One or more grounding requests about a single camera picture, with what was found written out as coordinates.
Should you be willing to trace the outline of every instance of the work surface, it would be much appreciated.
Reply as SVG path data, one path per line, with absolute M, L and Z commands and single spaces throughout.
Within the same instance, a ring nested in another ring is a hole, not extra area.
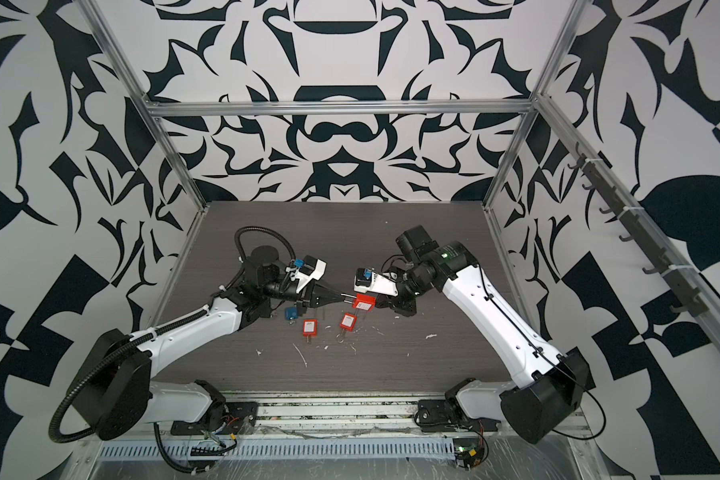
M 418 224 L 441 245 L 461 241 L 515 305 L 479 203 L 213 202 L 160 322 L 196 310 L 230 281 L 240 268 L 233 237 L 241 226 L 278 231 L 298 257 L 312 255 L 328 264 L 321 282 L 352 293 L 356 269 L 378 269 L 384 259 L 399 254 L 394 239 Z M 242 243 L 247 254 L 269 244 L 278 247 L 281 259 L 288 258 L 285 248 L 264 234 L 246 233 Z M 436 290 L 418 299 L 413 317 L 389 309 L 361 311 L 355 331 L 345 338 L 338 336 L 338 323 L 343 312 L 354 312 L 352 305 L 310 309 L 307 318 L 318 319 L 311 344 L 302 336 L 302 319 L 295 325 L 285 321 L 286 306 L 270 319 L 259 319 L 176 360 L 156 379 L 203 379 L 220 390 L 352 392 L 444 392 L 467 377 L 509 379 L 477 327 Z

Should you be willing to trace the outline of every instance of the black and white patterned wall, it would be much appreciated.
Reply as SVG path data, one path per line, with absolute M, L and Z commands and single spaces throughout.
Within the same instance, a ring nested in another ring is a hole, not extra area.
M 100 2 L 154 101 L 528 98 L 570 0 Z M 172 118 L 208 200 L 482 200 L 513 114 Z
M 0 478 L 60 474 L 51 414 L 154 314 L 195 214 L 77 7 L 0 0 Z
M 720 2 L 595 0 L 578 33 L 553 100 L 720 294 Z M 494 205 L 533 321 L 589 361 L 612 473 L 720 478 L 720 354 L 573 162 L 538 120 Z
M 105 0 L 160 101 L 528 97 L 570 0 Z
M 206 200 L 482 200 L 518 114 L 165 121 Z

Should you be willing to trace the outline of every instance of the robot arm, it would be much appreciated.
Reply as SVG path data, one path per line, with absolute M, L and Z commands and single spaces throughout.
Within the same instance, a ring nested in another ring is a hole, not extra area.
M 416 313 L 420 295 L 433 288 L 442 292 L 489 341 L 513 381 L 502 392 L 469 382 L 453 398 L 460 415 L 506 419 L 522 438 L 536 443 L 578 408 L 589 366 L 577 353 L 564 356 L 541 339 L 462 244 L 440 246 L 421 225 L 396 241 L 408 268 L 358 269 L 355 290 L 378 293 L 376 307 L 388 306 L 404 316 Z
M 251 230 L 283 242 L 292 257 L 290 263 L 281 262 L 278 250 L 268 245 L 247 256 L 240 233 Z M 293 302 L 301 315 L 307 308 L 343 302 L 347 296 L 318 282 L 326 271 L 325 262 L 311 256 L 297 259 L 287 240 L 274 230 L 244 227 L 235 234 L 235 243 L 242 260 L 240 272 L 202 308 L 130 335 L 111 330 L 96 341 L 51 419 L 51 440 L 72 442 L 92 433 L 108 440 L 137 423 L 163 420 L 197 423 L 198 429 L 211 432 L 222 424 L 225 407 L 218 390 L 201 380 L 174 385 L 151 379 L 209 341 L 237 332 L 261 317 L 269 318 L 272 300 Z M 70 406 L 90 428 L 75 434 L 60 432 L 61 419 Z

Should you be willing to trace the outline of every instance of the red lockout tag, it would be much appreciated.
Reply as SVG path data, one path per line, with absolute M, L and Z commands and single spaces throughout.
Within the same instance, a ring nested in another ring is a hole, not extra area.
M 357 298 L 352 302 L 352 306 L 359 308 L 360 310 L 370 311 L 376 305 L 376 299 L 370 295 L 363 295 L 358 293 Z
M 355 322 L 358 320 L 356 316 L 351 313 L 345 313 L 342 322 L 338 324 L 339 327 L 351 332 L 355 328 Z
M 317 321 L 315 319 L 304 320 L 304 336 L 317 335 Z

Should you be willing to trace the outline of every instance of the blue padlock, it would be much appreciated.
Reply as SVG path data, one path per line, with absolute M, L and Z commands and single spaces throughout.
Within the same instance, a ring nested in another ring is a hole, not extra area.
M 297 318 L 298 318 L 298 313 L 296 312 L 296 307 L 289 306 L 288 308 L 286 308 L 286 320 L 289 323 L 295 322 Z

